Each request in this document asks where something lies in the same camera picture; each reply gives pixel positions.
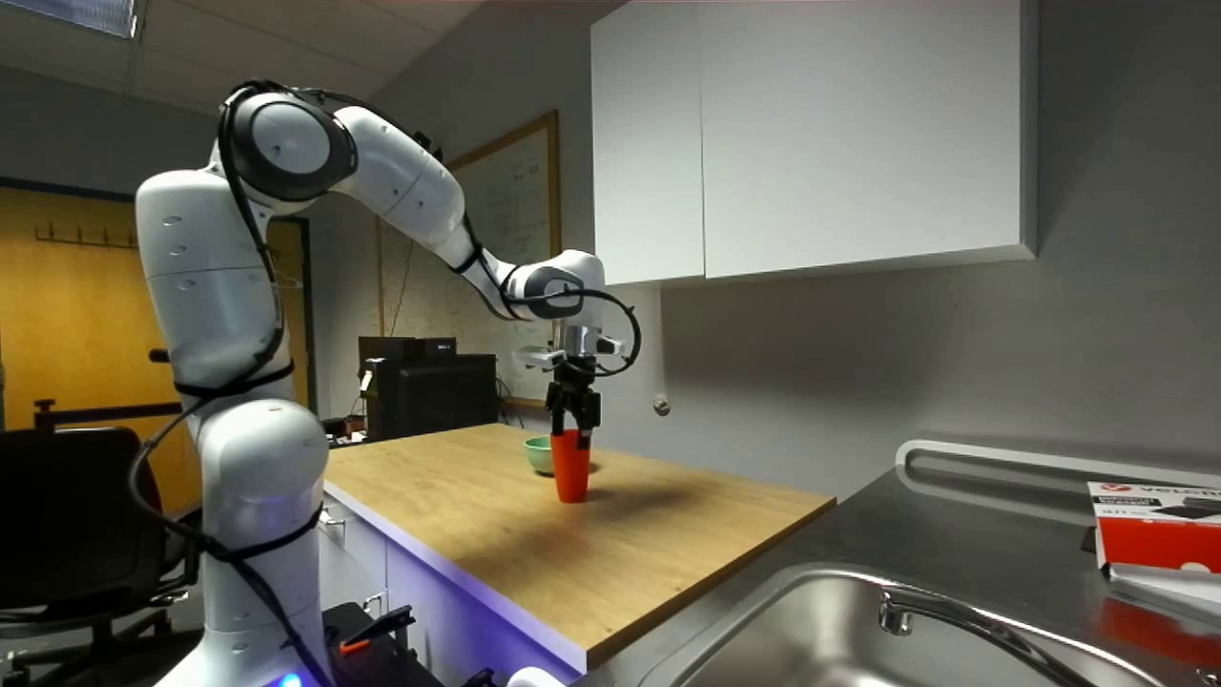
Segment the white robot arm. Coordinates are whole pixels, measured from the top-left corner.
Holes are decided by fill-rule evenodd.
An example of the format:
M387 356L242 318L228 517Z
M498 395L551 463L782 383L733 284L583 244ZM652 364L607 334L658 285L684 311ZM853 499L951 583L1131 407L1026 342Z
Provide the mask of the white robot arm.
M431 247L497 318L564 322L551 433L574 416L588 444L598 423L592 383L593 356L614 351L601 339L614 298L593 257L502 262L467 233L452 174L404 129L338 97L239 84L219 106L211 163L138 192L141 262L202 458L211 552L198 571L202 645L163 685L333 678L312 536L328 444L312 414L287 400L287 327L265 257L265 220L325 194L347 194Z

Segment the blue light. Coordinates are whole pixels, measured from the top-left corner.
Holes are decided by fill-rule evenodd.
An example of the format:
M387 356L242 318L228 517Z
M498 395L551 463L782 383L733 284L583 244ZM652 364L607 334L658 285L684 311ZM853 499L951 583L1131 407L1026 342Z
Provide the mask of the blue light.
M280 678L273 678L273 687L305 687L297 672L287 672Z

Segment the sink basin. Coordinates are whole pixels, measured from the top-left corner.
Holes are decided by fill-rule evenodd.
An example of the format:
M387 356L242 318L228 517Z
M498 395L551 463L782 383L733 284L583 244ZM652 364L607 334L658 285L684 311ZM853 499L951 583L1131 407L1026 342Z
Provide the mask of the sink basin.
M1143 687L1149 672L901 580L801 566L643 677L643 687Z

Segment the butcher block counter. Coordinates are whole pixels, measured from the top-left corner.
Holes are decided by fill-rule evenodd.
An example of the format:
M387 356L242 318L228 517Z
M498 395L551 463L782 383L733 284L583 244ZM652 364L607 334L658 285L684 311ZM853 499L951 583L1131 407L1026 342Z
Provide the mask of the butcher block counter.
M361 444L333 451L325 480L333 499L480 616L536 640L567 677L830 507L815 494L621 451L593 451L588 504L559 504L522 444L526 433L502 423Z

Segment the wire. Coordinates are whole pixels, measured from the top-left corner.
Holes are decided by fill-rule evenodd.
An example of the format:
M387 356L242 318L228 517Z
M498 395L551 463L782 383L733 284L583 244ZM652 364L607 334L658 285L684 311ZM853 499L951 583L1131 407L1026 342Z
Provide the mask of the wire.
M638 322L638 311L634 306L625 306L621 298L614 298L610 289L583 289L583 285L574 285L574 289L559 289L559 295L536 295L536 298L502 298L502 306L536 306L536 302L551 302L551 298L593 298L593 302L610 302L621 318L625 318L625 325L634 327L634 348L630 348L630 356L621 358L621 365L598 365L598 373L593 379L614 379L614 373L625 373L638 358L642 358L642 322Z
M188 420L202 407L207 400L193 400L188 405L175 420L167 420L129 463L129 473L124 473L124 494L129 499L149 517L156 518L163 531L180 536L184 542L190 542L193 551L231 566L231 571L254 591L254 598L269 611L269 617L287 631L292 652L302 657L305 672L319 685L319 687L333 687L328 672L319 667L319 659L307 652L305 636L292 631L291 616L280 611L273 587L242 560L236 559L228 546L219 546L217 537L180 522L180 518L167 518L156 504L143 499L141 494L141 466L149 466L149 458L156 454L156 448Z
M242 182L236 181L236 163L231 163L231 120L236 120L236 106L260 91L280 91L277 84L269 82L242 82L228 91L226 106L219 106L219 120L217 120L217 152L219 152L219 172L226 172L226 182L228 182L228 194L231 194L231 206L260 251L260 262L261 262L261 274L269 284L269 295L273 295L273 262L269 262L269 251L265 251L265 239L260 236L260 220L251 214L251 201L242 194ZM292 652L302 657L305 672L319 685L319 687L333 687L325 666L307 652L305 636L292 631L291 616L280 611L273 587L239 559L231 552L228 546L219 546L217 537L188 528L188 522L175 522L167 518L158 507L153 507L141 494L141 466L153 458L153 451L167 439L167 433L175 433L188 416L193 416L198 407L207 407L213 398L228 398L236 391L242 391L261 365L265 358L273 358L280 342L280 325L273 325L273 334L261 339L261 348L251 356L251 364L242 372L236 372L226 386L217 391L202 391L207 398L198 398L193 405L188 405L172 423L163 423L153 444L143 444L134 463L129 463L129 476L124 476L124 490L129 490L129 499L153 517L158 528L167 528L172 536L180 536L184 542L198 546L202 552L231 566L231 571L251 587L251 596L269 611L269 617L280 626L287 640L292 645Z

